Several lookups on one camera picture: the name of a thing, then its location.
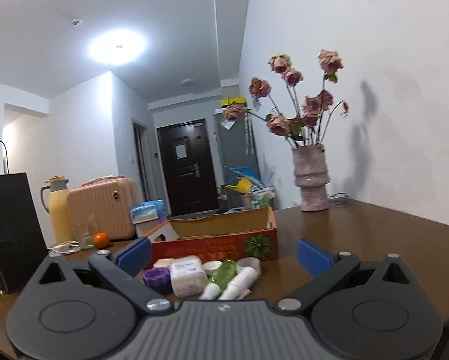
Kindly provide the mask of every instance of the dried rose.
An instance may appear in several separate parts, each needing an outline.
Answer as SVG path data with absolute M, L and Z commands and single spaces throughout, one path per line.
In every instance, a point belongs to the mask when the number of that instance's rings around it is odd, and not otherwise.
M 230 121 L 236 120 L 238 117 L 246 115 L 248 109 L 242 103 L 228 105 L 223 111 L 223 116 Z
M 252 97 L 266 97 L 271 92 L 271 85 L 265 79 L 253 77 L 249 86 L 249 93 Z
M 343 112 L 341 112 L 342 116 L 348 116 L 349 104 L 343 100 Z
M 296 86 L 299 82 L 303 81 L 303 74 L 292 67 L 281 74 L 281 77 L 289 86 Z
M 328 91 L 322 90 L 317 97 L 321 101 L 321 109 L 323 111 L 327 111 L 333 105 L 333 95 Z
M 306 96 L 304 98 L 302 109 L 305 114 L 319 115 L 321 113 L 321 99 L 319 98 L 319 96 Z
M 306 127 L 315 127 L 318 119 L 319 115 L 315 114 L 304 114 L 304 116 L 302 117 L 303 124 Z
M 280 137 L 291 134 L 291 123 L 283 115 L 272 115 L 266 122 L 266 126 L 268 126 L 269 131 Z
M 272 56 L 268 62 L 271 70 L 278 74 L 283 74 L 291 67 L 291 58 L 287 54 L 279 54 Z
M 343 60 L 337 51 L 321 49 L 319 54 L 319 64 L 326 74 L 336 74 L 339 69 L 344 67 Z

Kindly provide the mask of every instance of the doorway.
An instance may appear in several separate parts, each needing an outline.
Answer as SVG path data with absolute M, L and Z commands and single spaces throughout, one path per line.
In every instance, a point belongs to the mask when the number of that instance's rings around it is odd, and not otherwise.
M 152 176 L 151 149 L 149 146 L 148 132 L 146 127 L 133 123 L 137 167 L 139 171 L 139 181 L 143 191 L 145 202 L 156 200 L 156 186 Z
M 158 138 L 172 214 L 218 209 L 206 120 L 158 128 Z

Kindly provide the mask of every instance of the pink ceramic vase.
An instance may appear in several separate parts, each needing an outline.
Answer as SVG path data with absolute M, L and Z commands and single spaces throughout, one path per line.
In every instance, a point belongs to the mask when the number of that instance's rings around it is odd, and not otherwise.
M 329 183 L 324 147 L 301 146 L 292 149 L 295 162 L 295 185 L 301 188 L 301 209 L 321 211 L 329 207 L 326 184 Z

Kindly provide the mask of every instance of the yellow thermos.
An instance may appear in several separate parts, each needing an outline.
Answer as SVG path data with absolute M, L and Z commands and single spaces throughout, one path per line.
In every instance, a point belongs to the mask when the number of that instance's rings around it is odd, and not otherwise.
M 66 200 L 69 193 L 66 184 L 69 183 L 69 180 L 66 180 L 64 176 L 55 176 L 45 181 L 45 183 L 50 183 L 50 185 L 41 188 L 41 203 L 43 203 L 44 209 L 51 216 L 56 243 L 60 244 L 74 240 L 73 225 L 69 217 Z M 50 190 L 48 206 L 44 203 L 44 190 Z

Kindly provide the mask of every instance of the pink suitcase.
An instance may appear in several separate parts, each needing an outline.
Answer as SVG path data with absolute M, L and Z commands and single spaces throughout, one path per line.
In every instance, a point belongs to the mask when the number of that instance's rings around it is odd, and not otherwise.
M 69 214 L 73 224 L 85 223 L 94 214 L 98 231 L 111 239 L 132 237 L 135 225 L 130 211 L 138 205 L 136 183 L 123 176 L 106 176 L 69 191 Z

